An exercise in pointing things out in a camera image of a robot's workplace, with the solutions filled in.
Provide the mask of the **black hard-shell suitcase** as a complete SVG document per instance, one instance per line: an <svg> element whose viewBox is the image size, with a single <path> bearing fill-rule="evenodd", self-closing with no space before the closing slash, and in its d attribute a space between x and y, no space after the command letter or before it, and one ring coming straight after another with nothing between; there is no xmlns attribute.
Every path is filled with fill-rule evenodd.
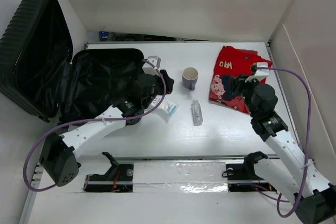
<svg viewBox="0 0 336 224"><path fill-rule="evenodd" d="M22 0L1 37L1 92L43 120L94 118L144 73L140 50L73 52L58 0Z"/></svg>

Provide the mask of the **clear plastic bottle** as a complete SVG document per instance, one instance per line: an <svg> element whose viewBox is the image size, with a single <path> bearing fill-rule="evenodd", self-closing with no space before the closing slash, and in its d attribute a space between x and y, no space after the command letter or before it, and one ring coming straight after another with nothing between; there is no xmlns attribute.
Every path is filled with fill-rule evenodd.
<svg viewBox="0 0 336 224"><path fill-rule="evenodd" d="M193 100L191 105L193 123L195 126L200 126L203 123L201 106L197 99Z"/></svg>

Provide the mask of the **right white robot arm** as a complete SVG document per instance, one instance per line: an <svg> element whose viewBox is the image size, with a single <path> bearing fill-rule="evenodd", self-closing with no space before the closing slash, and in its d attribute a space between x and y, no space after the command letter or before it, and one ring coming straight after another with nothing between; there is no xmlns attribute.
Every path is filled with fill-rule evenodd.
<svg viewBox="0 0 336 224"><path fill-rule="evenodd" d="M244 158L243 174L260 177L274 186L295 207L302 223L321 223L335 216L335 185L314 166L292 138L287 125L276 113L275 90L260 77L239 75L230 79L230 91L242 97L255 133L280 158L287 173L262 152Z"/></svg>

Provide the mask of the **purple ceramic mug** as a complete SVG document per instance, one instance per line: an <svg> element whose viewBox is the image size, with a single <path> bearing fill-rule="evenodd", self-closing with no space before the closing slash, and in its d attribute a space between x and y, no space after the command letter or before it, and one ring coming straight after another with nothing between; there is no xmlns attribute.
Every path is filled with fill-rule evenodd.
<svg viewBox="0 0 336 224"><path fill-rule="evenodd" d="M194 91L197 80L198 80L198 71L195 68L188 67L183 70L182 73L183 87L191 91Z"/></svg>

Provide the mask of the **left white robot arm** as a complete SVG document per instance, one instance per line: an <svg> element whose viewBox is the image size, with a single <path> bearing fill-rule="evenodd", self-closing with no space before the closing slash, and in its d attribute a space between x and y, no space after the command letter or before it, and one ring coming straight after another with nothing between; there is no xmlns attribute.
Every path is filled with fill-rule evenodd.
<svg viewBox="0 0 336 224"><path fill-rule="evenodd" d="M82 164L78 158L84 150L108 134L129 125L137 124L144 116L154 111L151 103L159 95L164 97L173 91L174 80L162 69L155 75L141 74L130 92L118 97L94 119L75 121L78 127L58 135L47 133L39 162L53 180L62 187L79 173Z"/></svg>

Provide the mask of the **white tissue packet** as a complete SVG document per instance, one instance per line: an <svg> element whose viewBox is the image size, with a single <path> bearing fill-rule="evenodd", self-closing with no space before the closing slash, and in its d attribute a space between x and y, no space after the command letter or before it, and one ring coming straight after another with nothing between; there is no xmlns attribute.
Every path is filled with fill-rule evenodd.
<svg viewBox="0 0 336 224"><path fill-rule="evenodd" d="M164 99L160 105L153 111L154 114L162 118L166 123L169 122L173 114L178 110L179 105Z"/></svg>

